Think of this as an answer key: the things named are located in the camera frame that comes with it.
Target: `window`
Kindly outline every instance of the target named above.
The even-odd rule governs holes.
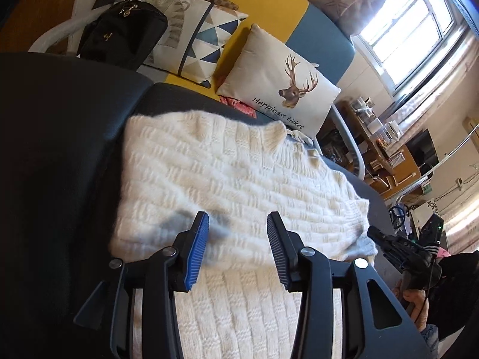
[[[380,73],[391,94],[408,86],[422,70],[421,80],[437,66],[455,43],[457,10],[448,0],[386,0],[361,32],[366,56]]]

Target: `finger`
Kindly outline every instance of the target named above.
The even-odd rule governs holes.
[[[426,292],[424,290],[404,290],[402,296],[407,302],[412,302],[416,308],[422,308]]]

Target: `throw pillow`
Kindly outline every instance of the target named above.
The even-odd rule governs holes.
[[[237,98],[313,138],[340,91],[306,59],[253,24],[216,93]]]
[[[226,42],[248,15],[204,0],[140,0],[168,18],[145,64],[211,87]]]

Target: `yellow cushion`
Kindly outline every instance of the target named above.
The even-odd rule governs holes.
[[[233,33],[226,44],[223,54],[218,61],[215,74],[213,75],[213,86],[207,89],[173,74],[167,76],[165,80],[166,83],[186,87],[218,100],[219,97],[215,94],[215,91],[231,71],[236,59],[241,54],[251,25],[253,23],[258,24],[262,29],[285,43],[308,7],[307,0],[231,1],[238,4],[240,12],[247,13],[249,17],[241,23],[240,27]]]

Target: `blue cushion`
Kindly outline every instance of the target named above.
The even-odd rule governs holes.
[[[336,84],[354,57],[351,41],[317,7],[309,4],[286,45],[311,63]]]

